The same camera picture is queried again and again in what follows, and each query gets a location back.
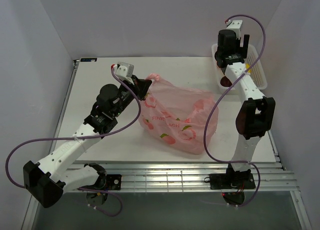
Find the dark red fake fruit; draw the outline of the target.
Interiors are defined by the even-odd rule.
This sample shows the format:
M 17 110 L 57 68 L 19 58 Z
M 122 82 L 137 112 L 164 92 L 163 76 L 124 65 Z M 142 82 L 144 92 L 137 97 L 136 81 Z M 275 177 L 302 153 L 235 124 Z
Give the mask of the dark red fake fruit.
M 229 88 L 232 85 L 232 82 L 226 76 L 223 76 L 220 80 L 220 84 L 222 87 Z

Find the pink plastic bag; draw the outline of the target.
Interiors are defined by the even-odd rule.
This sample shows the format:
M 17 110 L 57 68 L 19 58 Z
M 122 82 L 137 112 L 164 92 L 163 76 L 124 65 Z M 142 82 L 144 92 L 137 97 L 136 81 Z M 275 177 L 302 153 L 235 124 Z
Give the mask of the pink plastic bag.
M 152 73 L 140 102 L 139 123 L 149 135 L 185 153 L 201 155 L 218 127 L 219 109 L 210 91 L 178 87 Z

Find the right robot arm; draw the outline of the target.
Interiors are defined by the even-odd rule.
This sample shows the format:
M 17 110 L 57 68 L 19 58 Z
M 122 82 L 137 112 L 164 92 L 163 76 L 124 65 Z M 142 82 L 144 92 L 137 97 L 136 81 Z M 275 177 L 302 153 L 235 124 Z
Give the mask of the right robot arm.
M 246 34 L 243 44 L 240 44 L 234 30 L 220 30 L 214 54 L 217 66 L 236 89 L 241 101 L 241 108 L 235 119 L 238 141 L 225 179 L 232 189 L 237 189 L 250 179 L 250 162 L 259 141 L 272 126 L 276 107 L 274 98 L 266 97 L 248 74 L 245 58 L 249 38 Z

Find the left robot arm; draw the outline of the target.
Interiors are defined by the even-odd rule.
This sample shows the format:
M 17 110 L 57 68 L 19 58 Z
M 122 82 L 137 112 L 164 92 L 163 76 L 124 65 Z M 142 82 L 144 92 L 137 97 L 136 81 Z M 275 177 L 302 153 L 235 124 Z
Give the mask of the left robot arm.
M 44 207 L 53 206 L 63 194 L 78 188 L 103 191 L 107 188 L 107 172 L 97 163 L 67 172 L 82 154 L 103 139 L 117 125 L 117 117 L 134 100 L 143 101 L 152 81 L 133 76 L 117 87 L 104 85 L 96 97 L 90 114 L 84 119 L 71 140 L 65 141 L 37 163 L 23 166 L 25 188 Z

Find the aluminium frame rails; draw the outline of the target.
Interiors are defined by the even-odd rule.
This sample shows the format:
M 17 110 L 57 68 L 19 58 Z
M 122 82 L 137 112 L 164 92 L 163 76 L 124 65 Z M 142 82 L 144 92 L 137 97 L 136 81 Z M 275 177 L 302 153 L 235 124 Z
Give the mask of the aluminium frame rails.
M 205 182 L 210 174 L 223 174 L 226 164 L 213 162 L 100 162 L 108 174 L 122 176 L 122 193 L 200 193 L 210 192 Z M 284 170 L 280 162 L 257 163 L 252 169 L 255 184 L 261 192 L 298 191 L 292 171 Z

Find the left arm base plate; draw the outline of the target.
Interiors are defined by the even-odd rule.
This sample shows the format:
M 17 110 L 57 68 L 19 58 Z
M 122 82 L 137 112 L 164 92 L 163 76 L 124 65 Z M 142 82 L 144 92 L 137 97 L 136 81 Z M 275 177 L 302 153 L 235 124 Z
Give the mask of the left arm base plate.
M 104 191 L 113 191 L 120 190 L 122 186 L 122 175 L 121 174 L 107 174 L 103 178 L 98 178 L 96 183 L 93 185 L 82 186 L 84 189 L 90 190 L 104 190 Z

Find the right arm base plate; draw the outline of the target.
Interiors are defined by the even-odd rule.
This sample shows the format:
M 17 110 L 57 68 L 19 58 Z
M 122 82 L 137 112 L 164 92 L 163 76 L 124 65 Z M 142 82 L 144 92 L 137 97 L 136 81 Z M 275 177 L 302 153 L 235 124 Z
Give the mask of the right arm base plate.
M 246 176 L 231 176 L 226 173 L 213 173 L 209 175 L 209 183 L 212 190 L 254 190 L 256 188 L 254 177 L 251 173 Z

